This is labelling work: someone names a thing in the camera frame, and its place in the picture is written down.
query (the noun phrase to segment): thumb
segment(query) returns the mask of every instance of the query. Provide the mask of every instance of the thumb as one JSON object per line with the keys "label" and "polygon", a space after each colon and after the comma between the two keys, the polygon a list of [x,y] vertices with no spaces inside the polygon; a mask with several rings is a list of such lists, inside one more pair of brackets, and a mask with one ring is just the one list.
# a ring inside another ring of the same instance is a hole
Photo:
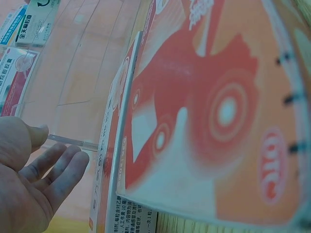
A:
{"label": "thumb", "polygon": [[48,134],[47,126],[31,127],[17,117],[0,117],[0,164],[21,170]]}

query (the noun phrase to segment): red and white box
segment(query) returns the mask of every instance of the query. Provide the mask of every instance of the red and white box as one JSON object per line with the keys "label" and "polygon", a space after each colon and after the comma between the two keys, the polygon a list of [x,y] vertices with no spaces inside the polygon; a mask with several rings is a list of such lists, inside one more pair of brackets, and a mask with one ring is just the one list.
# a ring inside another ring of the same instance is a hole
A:
{"label": "red and white box", "polygon": [[90,233],[155,233],[157,212],[116,195],[122,132],[142,32],[129,48],[112,84],[96,160]]}
{"label": "red and white box", "polygon": [[118,195],[213,224],[306,226],[310,40],[290,0],[154,0]]}
{"label": "red and white box", "polygon": [[17,116],[39,52],[8,47],[0,60],[0,116]]}

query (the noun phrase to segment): red oval logo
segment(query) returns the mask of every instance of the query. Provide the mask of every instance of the red oval logo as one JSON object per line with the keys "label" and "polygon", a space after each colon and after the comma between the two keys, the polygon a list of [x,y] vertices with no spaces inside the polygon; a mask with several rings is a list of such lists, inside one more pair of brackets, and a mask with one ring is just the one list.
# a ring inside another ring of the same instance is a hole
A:
{"label": "red oval logo", "polygon": [[275,204],[283,195],[287,175],[285,140],[278,128],[270,128],[262,138],[259,182],[263,199]]}

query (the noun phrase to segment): finger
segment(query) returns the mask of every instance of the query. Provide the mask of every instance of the finger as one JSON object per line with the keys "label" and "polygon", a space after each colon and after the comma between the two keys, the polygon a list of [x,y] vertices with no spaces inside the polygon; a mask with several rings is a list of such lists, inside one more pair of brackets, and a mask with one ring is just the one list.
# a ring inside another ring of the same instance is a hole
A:
{"label": "finger", "polygon": [[67,147],[64,144],[55,144],[36,158],[31,164],[19,171],[19,174],[24,176],[31,183],[41,179],[66,149]]}
{"label": "finger", "polygon": [[33,186],[40,191],[45,190],[65,171],[73,156],[80,151],[81,149],[77,146],[68,147],[63,155],[58,159],[52,170],[47,174],[47,176],[42,180],[35,182]]}
{"label": "finger", "polygon": [[31,152],[46,141],[48,134],[46,125],[30,127],[18,117],[0,117],[0,163],[20,171]]}
{"label": "finger", "polygon": [[25,126],[31,139],[32,152],[34,152],[39,149],[47,140],[49,136],[49,128],[47,125],[31,127],[25,124]]}
{"label": "finger", "polygon": [[43,191],[53,209],[57,211],[76,184],[81,180],[87,167],[89,157],[85,152],[76,153],[64,172]]}

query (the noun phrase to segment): hand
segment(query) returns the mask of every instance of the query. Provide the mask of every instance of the hand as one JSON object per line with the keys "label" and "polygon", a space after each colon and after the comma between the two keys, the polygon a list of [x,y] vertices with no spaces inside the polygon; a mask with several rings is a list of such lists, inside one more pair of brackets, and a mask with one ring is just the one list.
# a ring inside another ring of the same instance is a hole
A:
{"label": "hand", "polygon": [[30,127],[0,117],[0,228],[3,233],[41,233],[82,178],[89,157],[76,146],[56,144],[30,165],[30,154],[48,137],[47,126]]}

